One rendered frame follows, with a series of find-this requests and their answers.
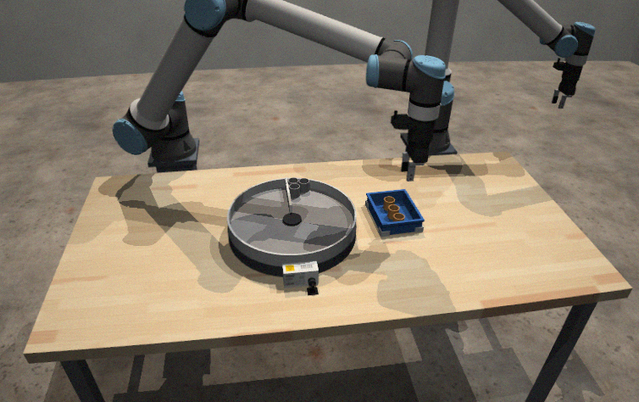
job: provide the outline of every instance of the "table leg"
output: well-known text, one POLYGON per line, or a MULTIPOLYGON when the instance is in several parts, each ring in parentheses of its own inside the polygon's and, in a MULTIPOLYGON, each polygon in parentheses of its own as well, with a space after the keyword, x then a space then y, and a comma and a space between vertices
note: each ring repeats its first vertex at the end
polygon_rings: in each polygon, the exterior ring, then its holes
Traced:
POLYGON ((542 402, 547 399, 596 305, 597 303, 590 303, 572 307, 525 402, 542 402))
POLYGON ((86 360, 63 361, 62 367, 75 388, 80 402, 104 402, 102 392, 89 370, 86 360))

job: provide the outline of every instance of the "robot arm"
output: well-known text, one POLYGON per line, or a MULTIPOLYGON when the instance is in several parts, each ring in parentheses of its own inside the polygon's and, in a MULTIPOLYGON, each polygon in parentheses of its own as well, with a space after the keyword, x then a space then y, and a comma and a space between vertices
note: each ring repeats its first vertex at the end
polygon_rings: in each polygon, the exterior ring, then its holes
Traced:
POLYGON ((282 0, 186 0, 185 17, 142 97, 114 123, 114 138, 131 154, 152 149, 157 161, 196 152, 188 133, 181 90, 221 26, 229 19, 260 20, 367 63, 367 84, 409 92, 409 154, 428 159, 433 123, 442 100, 453 100, 445 64, 413 56, 406 42, 384 38, 282 0))
POLYGON ((548 45, 559 59, 553 68, 563 72, 562 81, 553 95, 553 103, 563 93, 560 109, 564 107, 567 97, 575 95, 577 81, 580 79, 582 66, 587 62, 595 28, 584 22, 575 22, 570 28, 560 25, 543 10, 534 0, 498 0, 531 31, 540 38, 540 43, 548 45))

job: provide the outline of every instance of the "circular tray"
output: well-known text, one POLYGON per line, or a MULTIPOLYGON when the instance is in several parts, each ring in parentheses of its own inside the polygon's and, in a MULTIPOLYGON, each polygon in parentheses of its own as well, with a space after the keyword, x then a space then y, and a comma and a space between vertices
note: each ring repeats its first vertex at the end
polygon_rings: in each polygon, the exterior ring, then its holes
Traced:
POLYGON ((344 260, 357 233, 352 201, 336 188, 310 180, 309 190, 292 199, 292 212, 301 218, 296 224, 286 218, 288 197, 286 179, 278 179, 236 198, 228 211, 228 238, 238 259, 275 276, 282 276, 285 264, 317 261, 319 270, 326 271, 344 260))

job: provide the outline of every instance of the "wooden tabletop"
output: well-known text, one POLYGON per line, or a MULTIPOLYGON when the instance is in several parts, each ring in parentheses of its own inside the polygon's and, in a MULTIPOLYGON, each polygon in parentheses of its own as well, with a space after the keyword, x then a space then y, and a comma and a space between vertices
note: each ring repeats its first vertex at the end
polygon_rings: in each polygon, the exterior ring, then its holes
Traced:
POLYGON ((625 298, 631 286, 509 154, 98 177, 25 347, 30 363, 415 327, 625 298), (286 292, 230 250, 233 200, 301 176, 357 210, 319 295, 286 292), (422 233, 381 238, 366 193, 406 189, 422 233))

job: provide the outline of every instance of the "gray wall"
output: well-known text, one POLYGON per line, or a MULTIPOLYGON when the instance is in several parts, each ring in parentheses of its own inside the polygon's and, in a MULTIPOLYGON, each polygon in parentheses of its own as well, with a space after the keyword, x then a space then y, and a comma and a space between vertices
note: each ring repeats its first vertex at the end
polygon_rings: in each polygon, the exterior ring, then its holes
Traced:
MULTIPOLYGON (((592 60, 639 64, 639 2, 538 2, 563 25, 585 21, 597 27, 592 60)), ((378 36, 402 39, 415 53, 425 51, 431 0, 291 3, 378 36)), ((181 23, 183 4, 184 0, 0 3, 0 82, 152 72, 181 23)), ((451 61, 552 59, 557 57, 498 1, 461 1, 451 61)), ((198 68, 356 63, 360 62, 262 22, 232 20, 198 68)))

